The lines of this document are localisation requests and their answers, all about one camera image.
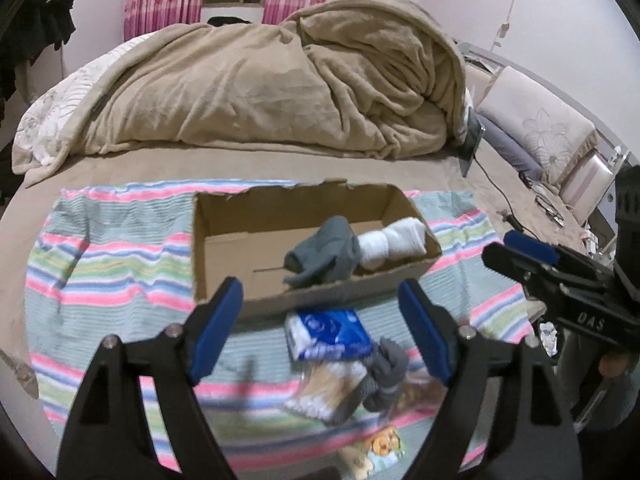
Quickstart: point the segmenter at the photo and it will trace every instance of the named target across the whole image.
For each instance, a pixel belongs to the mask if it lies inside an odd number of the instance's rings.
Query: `purple pillow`
[[[516,171],[524,171],[525,175],[531,180],[539,182],[543,173],[542,166],[522,146],[501,130],[499,126],[486,117],[480,114],[477,115],[480,124],[485,129],[484,138],[494,147],[494,150],[500,153],[500,156],[511,164]]]

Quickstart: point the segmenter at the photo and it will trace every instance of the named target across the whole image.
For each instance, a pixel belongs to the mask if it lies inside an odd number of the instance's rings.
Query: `floral pillow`
[[[478,113],[500,126],[542,166],[542,181],[556,192],[598,141],[590,120],[509,66],[495,76]]]

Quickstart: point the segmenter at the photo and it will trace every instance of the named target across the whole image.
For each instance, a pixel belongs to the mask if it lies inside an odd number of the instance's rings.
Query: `blue gripper pad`
[[[531,258],[555,266],[560,261],[560,256],[549,244],[540,242],[535,238],[524,235],[517,231],[509,231],[504,235],[504,244],[511,249],[526,254]]]
[[[194,386],[213,372],[226,338],[238,318],[243,298],[242,283],[236,278],[227,278],[208,305],[196,307],[213,307],[214,310],[191,350],[191,367],[187,375]]]
[[[448,386],[455,371],[451,367],[454,356],[450,355],[452,346],[455,345],[455,340],[452,340],[453,345],[448,344],[446,336],[455,338],[455,334],[441,334],[434,320],[428,315],[426,308],[444,311],[444,315],[449,317],[446,324],[451,327],[457,326],[456,322],[442,307],[432,305],[430,301],[429,306],[425,305],[423,300],[411,288],[408,280],[398,286],[398,306],[418,346],[429,374],[438,378],[445,386]]]

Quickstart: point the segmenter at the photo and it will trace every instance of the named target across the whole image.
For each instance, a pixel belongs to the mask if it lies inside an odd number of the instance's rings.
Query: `flower pattern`
[[[556,182],[571,160],[566,125],[552,122],[541,108],[535,119],[522,121],[522,126],[526,132],[524,148],[545,169],[549,181]]]

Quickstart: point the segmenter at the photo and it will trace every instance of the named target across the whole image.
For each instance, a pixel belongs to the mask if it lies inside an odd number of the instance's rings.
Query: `yellow cartoon package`
[[[404,442],[395,427],[389,426],[369,438],[338,451],[352,480],[365,480],[384,471],[405,455]]]

